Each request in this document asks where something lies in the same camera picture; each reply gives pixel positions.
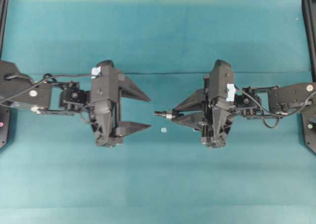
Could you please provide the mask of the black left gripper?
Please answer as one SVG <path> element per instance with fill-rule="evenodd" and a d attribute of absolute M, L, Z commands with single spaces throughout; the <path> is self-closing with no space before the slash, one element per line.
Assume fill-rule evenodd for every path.
<path fill-rule="evenodd" d="M 99 69 L 92 68 L 91 80 L 94 79 Z M 151 99 L 121 70 L 118 70 L 118 102 L 109 99 L 90 102 L 89 92 L 89 121 L 92 127 L 95 144 L 97 146 L 113 148 L 123 143 L 123 137 L 146 130 L 151 127 L 120 119 L 120 99 L 122 97 L 149 102 Z"/>

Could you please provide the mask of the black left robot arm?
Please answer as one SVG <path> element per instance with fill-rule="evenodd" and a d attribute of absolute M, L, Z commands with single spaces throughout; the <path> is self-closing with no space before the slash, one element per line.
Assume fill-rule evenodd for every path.
<path fill-rule="evenodd" d="M 91 89 L 80 89 L 79 82 L 61 82 L 62 75 L 45 74 L 34 79 L 8 61 L 0 62 L 0 105 L 22 107 L 39 115 L 79 114 L 91 126 L 95 144 L 113 148 L 133 133 L 150 128 L 148 124 L 121 119 L 121 98 L 149 102 L 150 98 L 111 60 L 104 60 L 86 75 Z"/>

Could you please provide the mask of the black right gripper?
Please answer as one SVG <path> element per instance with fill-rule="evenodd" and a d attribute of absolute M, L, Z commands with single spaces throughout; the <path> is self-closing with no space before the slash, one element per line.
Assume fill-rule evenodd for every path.
<path fill-rule="evenodd" d="M 203 77 L 203 89 L 196 90 L 173 110 L 178 112 L 203 111 L 182 115 L 172 119 L 172 122 L 201 130 L 200 141 L 208 149 L 223 148 L 226 137 L 234 121 L 234 102 L 225 102 L 222 98 L 208 100 L 209 75 Z"/>

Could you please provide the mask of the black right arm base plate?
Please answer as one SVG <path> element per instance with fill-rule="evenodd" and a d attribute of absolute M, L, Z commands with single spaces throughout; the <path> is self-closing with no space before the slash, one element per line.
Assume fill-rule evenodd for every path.
<path fill-rule="evenodd" d="M 316 113 L 302 110 L 298 120 L 303 145 L 312 153 L 316 154 Z"/>

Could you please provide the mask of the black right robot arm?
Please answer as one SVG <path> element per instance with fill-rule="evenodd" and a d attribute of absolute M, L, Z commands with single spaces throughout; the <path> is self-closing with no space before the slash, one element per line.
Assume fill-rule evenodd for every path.
<path fill-rule="evenodd" d="M 209 75 L 204 87 L 190 95 L 165 116 L 182 126 L 201 133 L 200 141 L 207 148 L 223 148 L 237 116 L 247 120 L 267 119 L 276 123 L 284 117 L 301 114 L 315 123 L 316 85 L 298 83 L 285 87 L 238 89 L 232 73 Z"/>

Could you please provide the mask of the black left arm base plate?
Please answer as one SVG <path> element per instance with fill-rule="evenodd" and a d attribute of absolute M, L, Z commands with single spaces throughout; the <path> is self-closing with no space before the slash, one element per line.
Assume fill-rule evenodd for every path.
<path fill-rule="evenodd" d="M 8 107 L 0 107 L 0 148 L 3 148 L 8 141 L 11 110 Z"/>

